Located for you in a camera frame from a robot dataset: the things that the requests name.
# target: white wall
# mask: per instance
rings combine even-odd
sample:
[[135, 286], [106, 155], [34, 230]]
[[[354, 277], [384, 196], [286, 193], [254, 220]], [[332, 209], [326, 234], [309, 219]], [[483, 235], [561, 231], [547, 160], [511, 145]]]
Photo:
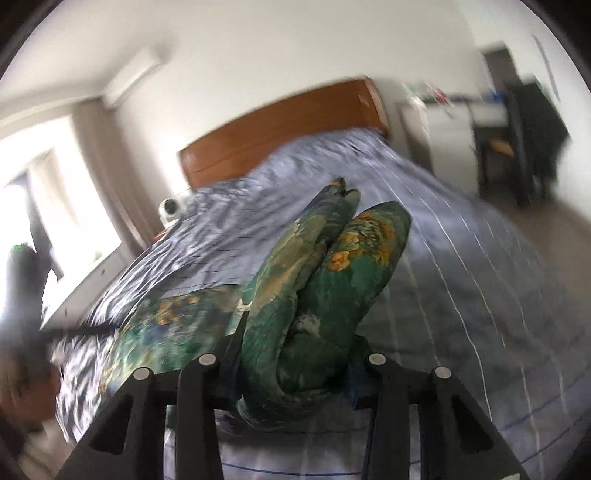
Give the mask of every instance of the white wall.
[[[392, 116], [400, 81], [461, 93], [489, 84], [453, 0], [65, 0], [0, 82], [0, 116], [2, 102], [14, 110], [30, 92], [105, 81], [142, 45], [167, 64], [117, 117], [155, 205], [187, 188], [178, 150], [294, 91], [366, 74]], [[48, 82], [37, 85], [45, 71]]]
[[[457, 2], [479, 47], [504, 42], [519, 75], [534, 75], [549, 93], [571, 136], [560, 159], [555, 192], [559, 199], [591, 221], [591, 92], [579, 71], [552, 32], [521, 1]], [[553, 93], [534, 35], [545, 50], [558, 98]]]

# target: bed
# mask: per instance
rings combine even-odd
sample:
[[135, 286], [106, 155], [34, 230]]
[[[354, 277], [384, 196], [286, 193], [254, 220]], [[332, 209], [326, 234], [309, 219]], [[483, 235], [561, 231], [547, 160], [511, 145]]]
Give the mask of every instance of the bed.
[[[194, 192], [182, 220], [85, 321], [112, 331], [65, 338], [54, 351], [66, 436], [80, 439], [105, 400], [99, 380], [109, 350], [144, 299], [242, 284], [310, 199], [344, 177], [361, 191], [359, 211], [397, 200], [413, 217], [402, 260], [358, 333], [404, 367], [451, 368], [531, 478], [554, 478], [589, 424], [587, 323], [517, 229], [400, 157], [387, 135], [378, 92], [363, 78], [265, 106], [183, 149]], [[410, 471], [418, 478], [413, 417]], [[280, 431], [224, 436], [225, 478], [357, 478], [368, 421], [336, 397]], [[166, 478], [174, 478], [173, 453], [169, 432]]]

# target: brown curtain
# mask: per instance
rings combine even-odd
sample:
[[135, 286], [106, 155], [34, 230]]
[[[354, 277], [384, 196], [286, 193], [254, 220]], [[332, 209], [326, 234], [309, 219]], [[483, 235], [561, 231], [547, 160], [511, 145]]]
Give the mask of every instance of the brown curtain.
[[139, 256], [162, 230], [126, 151], [113, 114], [100, 100], [78, 104], [74, 130], [86, 167], [121, 241]]

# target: wooden headboard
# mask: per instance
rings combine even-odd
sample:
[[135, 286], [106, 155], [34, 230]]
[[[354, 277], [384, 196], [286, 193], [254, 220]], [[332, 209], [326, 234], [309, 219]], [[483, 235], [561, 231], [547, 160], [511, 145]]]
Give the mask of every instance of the wooden headboard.
[[279, 100], [237, 118], [180, 151], [196, 189], [240, 177], [270, 153], [303, 135], [373, 127], [388, 135], [385, 109], [369, 78], [347, 80]]

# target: floor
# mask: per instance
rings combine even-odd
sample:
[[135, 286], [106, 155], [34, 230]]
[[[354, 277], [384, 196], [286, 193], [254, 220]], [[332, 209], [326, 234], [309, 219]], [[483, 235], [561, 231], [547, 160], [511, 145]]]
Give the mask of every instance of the floor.
[[551, 200], [536, 200], [517, 207], [510, 192], [497, 188], [486, 201], [513, 221], [555, 270], [574, 301], [591, 317], [591, 225], [575, 221], [565, 207]]

